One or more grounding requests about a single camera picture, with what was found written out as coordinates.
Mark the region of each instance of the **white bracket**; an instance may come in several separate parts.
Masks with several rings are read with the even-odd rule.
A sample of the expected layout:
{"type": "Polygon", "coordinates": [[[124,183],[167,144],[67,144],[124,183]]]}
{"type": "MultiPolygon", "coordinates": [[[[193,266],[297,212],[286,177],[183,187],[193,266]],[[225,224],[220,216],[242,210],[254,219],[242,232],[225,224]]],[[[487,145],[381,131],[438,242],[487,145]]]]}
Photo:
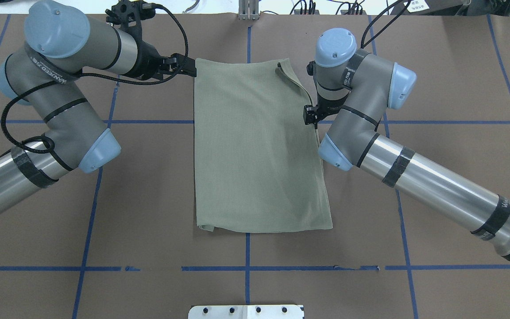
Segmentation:
{"type": "Polygon", "coordinates": [[[195,306],[188,312],[188,319],[304,319],[304,306],[195,306]]]}
{"type": "Polygon", "coordinates": [[[239,0],[239,20],[259,20],[259,0],[239,0]]]}

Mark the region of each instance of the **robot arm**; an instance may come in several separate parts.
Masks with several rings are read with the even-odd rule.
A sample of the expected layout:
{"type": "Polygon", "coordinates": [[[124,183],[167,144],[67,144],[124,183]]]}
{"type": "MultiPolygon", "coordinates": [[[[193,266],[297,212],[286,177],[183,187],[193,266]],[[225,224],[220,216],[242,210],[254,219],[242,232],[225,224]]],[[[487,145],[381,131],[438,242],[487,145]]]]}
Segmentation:
{"type": "Polygon", "coordinates": [[[357,166],[489,241],[510,261],[510,201],[376,132],[387,107],[400,109],[414,72],[356,48],[348,30],[324,32],[308,65],[318,105],[306,105],[306,124],[337,113],[318,153],[348,171],[357,166]]]}
{"type": "Polygon", "coordinates": [[[162,57],[141,39],[140,21],[152,18],[155,8],[160,6],[121,0],[107,10],[108,22],[121,25],[119,29],[52,0],[30,8],[26,44],[0,67],[0,90],[18,103],[33,105],[49,130],[23,143],[7,134],[16,146],[0,157],[0,213],[77,167],[89,173],[119,155],[119,143],[74,83],[85,76],[82,67],[160,79],[144,82],[148,85],[166,81],[165,74],[196,76],[187,54],[162,57]]]}

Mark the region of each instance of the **green cloth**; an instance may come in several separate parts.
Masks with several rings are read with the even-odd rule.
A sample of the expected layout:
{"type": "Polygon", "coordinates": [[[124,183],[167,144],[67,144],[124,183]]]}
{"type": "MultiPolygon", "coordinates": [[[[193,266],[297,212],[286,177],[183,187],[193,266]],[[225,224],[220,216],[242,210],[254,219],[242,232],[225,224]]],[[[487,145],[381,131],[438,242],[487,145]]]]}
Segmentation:
{"type": "Polygon", "coordinates": [[[196,68],[197,225],[249,233],[331,229],[318,135],[303,120],[312,101],[289,59],[196,59],[196,68]]]}

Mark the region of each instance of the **light blue cap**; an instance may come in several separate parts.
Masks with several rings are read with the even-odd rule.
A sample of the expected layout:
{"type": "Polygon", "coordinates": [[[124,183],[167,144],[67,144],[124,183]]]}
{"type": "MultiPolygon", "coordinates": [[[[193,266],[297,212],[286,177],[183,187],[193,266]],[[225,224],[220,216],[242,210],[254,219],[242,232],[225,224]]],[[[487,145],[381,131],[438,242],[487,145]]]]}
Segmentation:
{"type": "MultiPolygon", "coordinates": [[[[7,80],[7,77],[5,75],[5,65],[7,63],[4,62],[0,66],[0,91],[8,98],[14,99],[17,97],[17,94],[13,91],[11,88],[11,85],[9,85],[9,81],[7,80]]],[[[20,99],[17,101],[17,104],[20,105],[31,105],[28,101],[25,101],[23,99],[20,99]]]]}
{"type": "Polygon", "coordinates": [[[389,108],[400,109],[413,91],[417,74],[395,62],[391,87],[389,89],[389,108]]]}
{"type": "Polygon", "coordinates": [[[88,17],[76,8],[52,0],[33,4],[24,28],[31,48],[51,58],[72,56],[89,38],[88,17]]]}
{"type": "Polygon", "coordinates": [[[316,42],[316,64],[321,67],[338,66],[349,60],[358,49],[354,35],[344,28],[324,32],[316,42]]]}
{"type": "Polygon", "coordinates": [[[120,153],[121,146],[117,143],[111,130],[107,128],[89,148],[78,167],[88,174],[116,158],[120,153]]]}
{"type": "Polygon", "coordinates": [[[332,142],[328,134],[324,136],[322,143],[320,143],[320,147],[318,148],[318,155],[320,155],[324,161],[343,171],[348,171],[353,166],[352,163],[350,163],[350,161],[348,161],[348,159],[342,154],[342,152],[340,152],[338,147],[336,147],[336,144],[332,142]]]}

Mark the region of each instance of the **paper sticker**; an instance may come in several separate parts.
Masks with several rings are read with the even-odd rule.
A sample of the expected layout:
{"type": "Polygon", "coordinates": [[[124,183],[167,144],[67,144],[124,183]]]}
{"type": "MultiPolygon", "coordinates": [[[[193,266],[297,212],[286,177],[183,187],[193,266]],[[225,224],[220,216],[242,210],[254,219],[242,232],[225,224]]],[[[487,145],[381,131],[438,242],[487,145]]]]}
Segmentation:
{"type": "Polygon", "coordinates": [[[426,4],[425,0],[413,0],[410,2],[410,6],[407,9],[408,12],[421,12],[422,10],[429,9],[430,7],[426,4]]]}

